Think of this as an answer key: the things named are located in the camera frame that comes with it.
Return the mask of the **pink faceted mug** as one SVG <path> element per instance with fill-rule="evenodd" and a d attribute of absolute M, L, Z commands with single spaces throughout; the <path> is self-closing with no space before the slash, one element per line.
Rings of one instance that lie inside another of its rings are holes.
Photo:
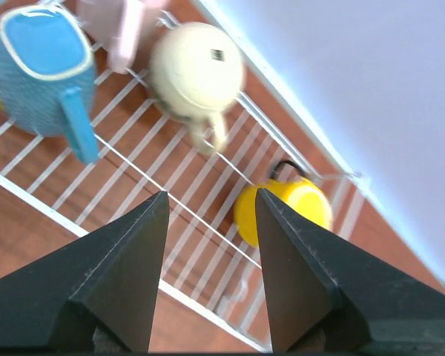
<path fill-rule="evenodd" d="M 108 52 L 108 67 L 125 73 L 169 2 L 163 0 L 81 0 L 76 15 L 85 32 Z"/>

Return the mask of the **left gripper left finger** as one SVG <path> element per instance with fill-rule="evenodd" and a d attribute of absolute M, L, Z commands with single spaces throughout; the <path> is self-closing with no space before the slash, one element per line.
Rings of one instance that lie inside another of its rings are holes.
<path fill-rule="evenodd" d="M 0 278 L 0 352 L 94 352 L 98 334 L 122 351 L 146 352 L 168 221 L 160 191 Z"/>

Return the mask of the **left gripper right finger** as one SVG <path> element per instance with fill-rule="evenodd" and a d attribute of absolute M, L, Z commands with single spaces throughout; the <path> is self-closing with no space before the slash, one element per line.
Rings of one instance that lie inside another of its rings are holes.
<path fill-rule="evenodd" d="M 307 220 L 255 200 L 274 352 L 445 352 L 445 295 Z"/>

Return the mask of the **yellow enamel mug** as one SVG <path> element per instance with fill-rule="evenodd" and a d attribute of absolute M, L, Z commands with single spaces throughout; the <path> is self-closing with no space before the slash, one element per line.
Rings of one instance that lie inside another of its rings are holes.
<path fill-rule="evenodd" d="M 279 173 L 284 165 L 293 167 L 300 179 L 291 182 L 280 181 Z M 286 205 L 313 223 L 327 230 L 332 229 L 332 207 L 326 195 L 307 178 L 306 172 L 297 163 L 289 159 L 282 159 L 270 170 L 267 182 L 244 188 L 234 204 L 234 223 L 239 235 L 250 246 L 256 248 L 259 245 L 255 200 L 257 190 L 260 188 L 269 190 Z"/>

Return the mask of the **white mug blue handle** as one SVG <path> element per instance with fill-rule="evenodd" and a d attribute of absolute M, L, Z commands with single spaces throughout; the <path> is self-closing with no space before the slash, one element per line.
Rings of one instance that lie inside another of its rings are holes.
<path fill-rule="evenodd" d="M 90 123 L 96 60 L 69 12 L 51 4 L 0 15 L 0 104 L 29 134 L 62 136 L 84 164 L 97 161 Z"/>

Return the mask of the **beige speckled round mug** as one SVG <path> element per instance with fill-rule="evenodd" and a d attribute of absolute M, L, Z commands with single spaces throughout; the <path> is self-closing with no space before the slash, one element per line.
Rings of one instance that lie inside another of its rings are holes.
<path fill-rule="evenodd" d="M 245 85 L 242 54 L 226 32 L 204 22 L 169 30 L 152 48 L 147 82 L 156 107 L 188 127 L 201 153 L 225 149 L 224 113 Z"/>

